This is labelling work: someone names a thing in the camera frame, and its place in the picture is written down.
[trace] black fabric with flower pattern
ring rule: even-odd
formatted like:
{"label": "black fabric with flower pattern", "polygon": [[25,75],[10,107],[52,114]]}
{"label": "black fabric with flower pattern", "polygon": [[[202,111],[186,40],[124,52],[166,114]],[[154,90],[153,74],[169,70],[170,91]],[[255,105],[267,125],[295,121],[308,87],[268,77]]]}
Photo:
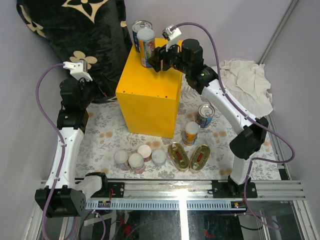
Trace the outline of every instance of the black fabric with flower pattern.
{"label": "black fabric with flower pattern", "polygon": [[[132,47],[124,0],[17,0],[34,33],[46,38],[62,62],[86,60],[88,72],[115,91]],[[96,102],[104,102],[103,95]]]}

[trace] crumpled towel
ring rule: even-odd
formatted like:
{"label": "crumpled towel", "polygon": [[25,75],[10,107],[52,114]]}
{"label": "crumpled towel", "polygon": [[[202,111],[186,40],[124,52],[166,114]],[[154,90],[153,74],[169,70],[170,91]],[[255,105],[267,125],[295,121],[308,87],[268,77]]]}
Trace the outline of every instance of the crumpled towel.
{"label": "crumpled towel", "polygon": [[221,79],[230,93],[258,118],[270,114],[271,84],[265,78],[265,65],[244,59],[231,59],[220,63]]}

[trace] can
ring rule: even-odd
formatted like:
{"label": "can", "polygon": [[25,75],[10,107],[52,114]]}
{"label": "can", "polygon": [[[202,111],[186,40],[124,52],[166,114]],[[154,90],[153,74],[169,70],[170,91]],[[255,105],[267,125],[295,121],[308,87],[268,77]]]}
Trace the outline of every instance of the can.
{"label": "can", "polygon": [[195,144],[200,126],[194,121],[190,121],[185,125],[183,142],[185,145],[191,146]]}
{"label": "can", "polygon": [[130,170],[128,158],[129,158],[129,154],[124,149],[120,149],[120,150],[116,151],[113,155],[113,159],[114,159],[116,166],[123,171]]}
{"label": "can", "polygon": [[166,155],[165,151],[163,151],[161,149],[157,149],[152,153],[152,161],[153,161],[154,165],[156,165],[158,167],[165,165],[166,158],[167,158],[167,155]]}
{"label": "can", "polygon": [[151,160],[151,147],[148,145],[141,145],[138,148],[138,154],[141,154],[144,162],[149,162]]}
{"label": "can", "polygon": [[185,172],[189,167],[189,158],[184,148],[177,142],[172,142],[168,147],[170,158],[176,169]]}
{"label": "can", "polygon": [[147,60],[151,58],[156,47],[155,32],[152,29],[143,28],[137,33],[136,37],[139,41],[142,66],[144,66],[147,69],[152,68],[152,66],[147,62]]}
{"label": "can", "polygon": [[128,162],[136,174],[142,174],[146,170],[144,158],[140,153],[133,153],[129,157]]}
{"label": "can", "polygon": [[144,29],[144,28],[152,29],[151,22],[146,21],[146,20],[141,20],[141,21],[136,21],[134,24],[132,24],[132,35],[133,35],[134,48],[138,54],[140,53],[140,49],[139,49],[139,41],[137,38],[137,33],[139,32],[139,30]]}
{"label": "can", "polygon": [[196,148],[191,157],[189,169],[192,173],[198,173],[206,165],[210,156],[210,148],[202,144]]}
{"label": "can", "polygon": [[210,125],[215,112],[216,111],[213,106],[210,104],[203,104],[198,109],[195,121],[200,125],[201,128],[207,128]]}

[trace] yellow wooden block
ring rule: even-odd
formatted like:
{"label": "yellow wooden block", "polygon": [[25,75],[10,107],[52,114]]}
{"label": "yellow wooden block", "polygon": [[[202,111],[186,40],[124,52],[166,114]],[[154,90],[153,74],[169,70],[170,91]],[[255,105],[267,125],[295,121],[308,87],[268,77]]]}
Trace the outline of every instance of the yellow wooden block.
{"label": "yellow wooden block", "polygon": [[[168,41],[155,39],[162,47]],[[170,68],[155,72],[141,65],[133,46],[116,89],[126,125],[131,133],[173,138],[181,92],[182,73]]]}

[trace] white wall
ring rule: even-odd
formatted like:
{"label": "white wall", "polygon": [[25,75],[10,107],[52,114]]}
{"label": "white wall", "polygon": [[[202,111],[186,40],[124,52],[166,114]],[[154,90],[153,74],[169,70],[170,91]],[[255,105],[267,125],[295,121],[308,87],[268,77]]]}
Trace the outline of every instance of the white wall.
{"label": "white wall", "polygon": [[[48,44],[24,24],[16,1],[0,3],[0,239],[20,240],[41,179],[49,175],[57,137],[38,110],[40,75],[59,60]],[[60,109],[55,70],[40,87],[40,100],[54,122]]]}
{"label": "white wall", "polygon": [[[298,5],[279,36],[265,74],[273,93],[272,116],[280,134],[295,147],[289,164],[294,179],[301,180],[315,225],[320,226],[320,1]],[[286,156],[291,155],[286,149]]]}
{"label": "white wall", "polygon": [[[129,29],[137,20],[153,24],[156,37],[182,22],[196,22],[211,33],[220,61],[242,58],[258,61],[290,0],[125,0]],[[206,34],[195,26],[182,26],[183,39],[198,39],[204,62],[216,65]]]}

